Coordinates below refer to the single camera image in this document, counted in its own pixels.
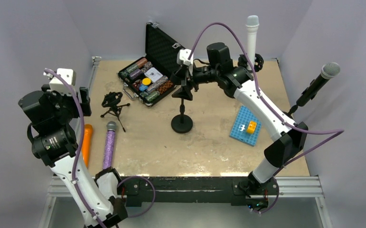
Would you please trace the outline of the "black tripod shock mount stand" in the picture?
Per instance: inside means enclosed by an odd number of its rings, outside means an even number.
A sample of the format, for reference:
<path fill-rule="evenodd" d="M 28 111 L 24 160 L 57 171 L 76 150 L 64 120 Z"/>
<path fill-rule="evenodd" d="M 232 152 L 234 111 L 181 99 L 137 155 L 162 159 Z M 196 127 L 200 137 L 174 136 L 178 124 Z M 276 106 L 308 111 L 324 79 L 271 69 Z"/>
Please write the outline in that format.
<path fill-rule="evenodd" d="M 123 124 L 120 120 L 120 114 L 122 111 L 122 108 L 125 106 L 130 106 L 130 103 L 126 104 L 120 104 L 123 97 L 122 92 L 109 92 L 104 96 L 104 99 L 102 101 L 102 107 L 103 108 L 109 108 L 104 114 L 100 115 L 101 118 L 104 118 L 107 114 L 111 114 L 113 116 L 116 116 L 119 123 L 121 124 L 121 127 L 124 132 L 126 132 L 126 129 L 124 128 Z"/>

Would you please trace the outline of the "purple glitter microphone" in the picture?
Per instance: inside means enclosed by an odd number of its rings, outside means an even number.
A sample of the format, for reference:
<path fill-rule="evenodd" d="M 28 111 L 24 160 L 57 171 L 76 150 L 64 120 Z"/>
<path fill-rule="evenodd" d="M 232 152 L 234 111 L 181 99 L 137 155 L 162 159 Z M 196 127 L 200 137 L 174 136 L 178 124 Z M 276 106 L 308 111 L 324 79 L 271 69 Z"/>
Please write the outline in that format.
<path fill-rule="evenodd" d="M 107 131 L 106 131 L 104 154 L 103 154 L 103 166 L 102 166 L 103 169 L 111 167 L 113 162 L 117 125 L 114 121 L 109 121 L 108 124 L 106 125 L 106 129 Z"/>

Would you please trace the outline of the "black round base clip stand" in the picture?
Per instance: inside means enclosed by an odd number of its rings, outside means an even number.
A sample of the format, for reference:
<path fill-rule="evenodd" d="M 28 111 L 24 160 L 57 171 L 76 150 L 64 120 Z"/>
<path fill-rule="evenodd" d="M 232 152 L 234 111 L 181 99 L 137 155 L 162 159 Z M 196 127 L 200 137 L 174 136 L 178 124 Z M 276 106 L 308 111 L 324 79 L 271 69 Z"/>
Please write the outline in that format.
<path fill-rule="evenodd" d="M 177 133 L 188 133 L 193 127 L 193 121 L 188 115 L 185 114 L 185 100 L 181 98 L 180 100 L 180 114 L 176 115 L 171 120 L 171 128 Z"/>

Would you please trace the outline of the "orange microphone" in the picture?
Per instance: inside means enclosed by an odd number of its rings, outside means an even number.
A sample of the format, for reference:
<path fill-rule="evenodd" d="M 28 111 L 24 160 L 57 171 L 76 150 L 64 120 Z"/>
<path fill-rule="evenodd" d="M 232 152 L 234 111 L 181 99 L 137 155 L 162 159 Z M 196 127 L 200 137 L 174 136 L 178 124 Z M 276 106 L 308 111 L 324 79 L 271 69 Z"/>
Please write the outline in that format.
<path fill-rule="evenodd" d="M 82 144 L 82 155 L 86 167 L 89 167 L 90 153 L 91 153 L 91 140 L 93 135 L 93 127 L 90 124 L 84 125 L 84 140 Z"/>

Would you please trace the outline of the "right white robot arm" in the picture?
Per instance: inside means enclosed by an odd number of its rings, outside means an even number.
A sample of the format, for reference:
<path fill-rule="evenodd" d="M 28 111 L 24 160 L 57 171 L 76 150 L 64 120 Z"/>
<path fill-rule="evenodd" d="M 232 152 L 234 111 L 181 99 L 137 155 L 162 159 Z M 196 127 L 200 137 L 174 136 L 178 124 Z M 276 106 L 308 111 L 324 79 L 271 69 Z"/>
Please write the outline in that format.
<path fill-rule="evenodd" d="M 246 106 L 270 135 L 273 143 L 264 150 L 264 159 L 248 176 L 249 190 L 260 193 L 278 169 L 303 149 L 307 125 L 296 123 L 271 104 L 267 96 L 256 88 L 254 77 L 246 67 L 234 66 L 229 48 L 223 42 L 207 46 L 207 66 L 196 67 L 194 61 L 188 58 L 190 54 L 189 49 L 178 51 L 179 68 L 170 79 L 181 87 L 172 96 L 191 101 L 192 89 L 198 90 L 199 84 L 216 82 L 228 97 Z"/>

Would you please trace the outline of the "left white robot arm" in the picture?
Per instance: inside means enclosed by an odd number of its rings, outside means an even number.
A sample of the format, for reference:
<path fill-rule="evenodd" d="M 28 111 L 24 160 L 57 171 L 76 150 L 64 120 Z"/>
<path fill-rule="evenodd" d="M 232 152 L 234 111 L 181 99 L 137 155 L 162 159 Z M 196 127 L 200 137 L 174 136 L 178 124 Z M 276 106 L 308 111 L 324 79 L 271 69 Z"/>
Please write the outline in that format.
<path fill-rule="evenodd" d="M 123 181 L 113 167 L 92 177 L 77 156 L 77 140 L 70 121 L 79 113 L 71 95 L 52 91 L 48 84 L 25 95 L 18 105 L 31 123 L 27 136 L 33 155 L 65 184 L 79 207 L 86 228 L 111 228 L 128 217 L 118 197 Z"/>

